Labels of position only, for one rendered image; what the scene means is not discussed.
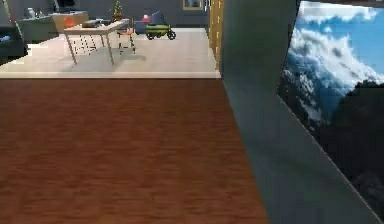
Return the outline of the yellow framed picture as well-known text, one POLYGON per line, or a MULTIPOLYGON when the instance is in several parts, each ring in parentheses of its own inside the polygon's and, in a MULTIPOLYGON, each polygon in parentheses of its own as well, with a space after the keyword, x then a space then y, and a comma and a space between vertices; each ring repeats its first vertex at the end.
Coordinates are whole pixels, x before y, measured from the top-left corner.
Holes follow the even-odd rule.
POLYGON ((184 10, 201 11, 203 8, 204 8, 203 0, 183 0, 184 10))

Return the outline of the pale wooden table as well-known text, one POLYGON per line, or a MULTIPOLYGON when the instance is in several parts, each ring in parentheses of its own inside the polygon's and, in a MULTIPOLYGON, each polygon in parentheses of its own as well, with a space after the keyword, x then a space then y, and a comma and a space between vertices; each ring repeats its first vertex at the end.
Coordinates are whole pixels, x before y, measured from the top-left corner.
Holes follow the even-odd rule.
POLYGON ((114 64, 109 34, 113 33, 114 31, 120 29, 123 26, 126 26, 129 22, 130 22, 129 19, 122 19, 119 21, 115 21, 115 22, 109 24, 108 26, 99 26, 96 28, 83 28, 81 25, 76 25, 76 26, 71 27, 71 28, 66 28, 63 31, 63 33, 64 33, 65 39, 67 41, 67 45, 68 45, 70 54, 72 56, 73 63, 77 64, 77 60, 76 60, 73 46, 71 44, 69 36, 70 35, 99 35, 101 37, 102 41, 106 41, 106 46, 108 48, 111 64, 114 64))

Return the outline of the potted house plant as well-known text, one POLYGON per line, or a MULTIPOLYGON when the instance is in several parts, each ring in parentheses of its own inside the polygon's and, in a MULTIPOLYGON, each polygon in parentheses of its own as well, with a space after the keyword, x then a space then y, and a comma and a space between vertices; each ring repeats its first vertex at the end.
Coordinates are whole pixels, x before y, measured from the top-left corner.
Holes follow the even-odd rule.
POLYGON ((120 4, 120 0, 113 0, 113 7, 112 7, 112 13, 113 13, 113 20, 119 21, 122 17, 122 6, 120 4))

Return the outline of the grey laptop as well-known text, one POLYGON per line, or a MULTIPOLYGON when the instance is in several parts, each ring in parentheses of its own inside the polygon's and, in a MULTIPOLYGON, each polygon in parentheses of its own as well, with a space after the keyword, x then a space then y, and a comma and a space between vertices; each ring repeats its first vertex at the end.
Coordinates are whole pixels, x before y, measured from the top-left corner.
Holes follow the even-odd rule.
POLYGON ((83 28, 96 28, 102 24, 101 19, 88 20, 82 23, 83 28))

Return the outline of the large window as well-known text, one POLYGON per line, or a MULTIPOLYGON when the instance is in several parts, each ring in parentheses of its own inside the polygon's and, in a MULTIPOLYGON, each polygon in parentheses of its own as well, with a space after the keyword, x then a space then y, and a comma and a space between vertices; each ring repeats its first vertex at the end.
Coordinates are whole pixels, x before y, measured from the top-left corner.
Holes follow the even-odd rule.
POLYGON ((277 94, 384 224, 384 7, 301 0, 277 94))

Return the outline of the orange wooden chair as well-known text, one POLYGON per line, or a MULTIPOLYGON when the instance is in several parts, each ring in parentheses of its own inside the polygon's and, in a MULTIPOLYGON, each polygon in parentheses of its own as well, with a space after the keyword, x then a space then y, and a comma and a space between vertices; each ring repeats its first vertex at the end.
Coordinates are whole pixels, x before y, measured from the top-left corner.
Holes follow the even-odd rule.
POLYGON ((136 46, 133 39, 133 32, 134 32, 134 29, 130 26, 130 23, 126 23, 125 25, 123 25, 121 28, 117 30, 117 34, 119 38, 119 42, 118 42, 119 54, 122 54, 123 50, 128 48, 132 50, 133 54, 136 53, 136 46), (128 46, 123 45, 123 42, 122 42, 123 37, 128 38, 128 43, 129 43, 128 46))

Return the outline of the grey counter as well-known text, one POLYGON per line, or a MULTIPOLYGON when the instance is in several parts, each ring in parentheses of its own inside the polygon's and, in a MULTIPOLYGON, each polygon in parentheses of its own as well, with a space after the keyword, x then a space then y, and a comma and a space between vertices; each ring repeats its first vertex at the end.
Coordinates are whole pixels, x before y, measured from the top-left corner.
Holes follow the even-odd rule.
POLYGON ((70 13, 52 13, 39 18, 28 18, 17 21, 24 41, 27 43, 43 42, 58 37, 65 29, 64 19, 70 18, 76 25, 89 19, 87 11, 70 13))

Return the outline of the green toy vehicle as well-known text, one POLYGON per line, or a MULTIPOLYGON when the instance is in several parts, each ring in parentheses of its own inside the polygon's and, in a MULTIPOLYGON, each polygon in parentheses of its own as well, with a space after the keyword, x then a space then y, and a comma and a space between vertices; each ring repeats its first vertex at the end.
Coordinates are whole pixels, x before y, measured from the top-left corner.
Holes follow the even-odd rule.
POLYGON ((170 25, 148 24, 146 26, 146 37, 148 40, 161 38, 162 36, 167 36, 169 40, 174 40, 176 38, 176 33, 172 30, 170 25))

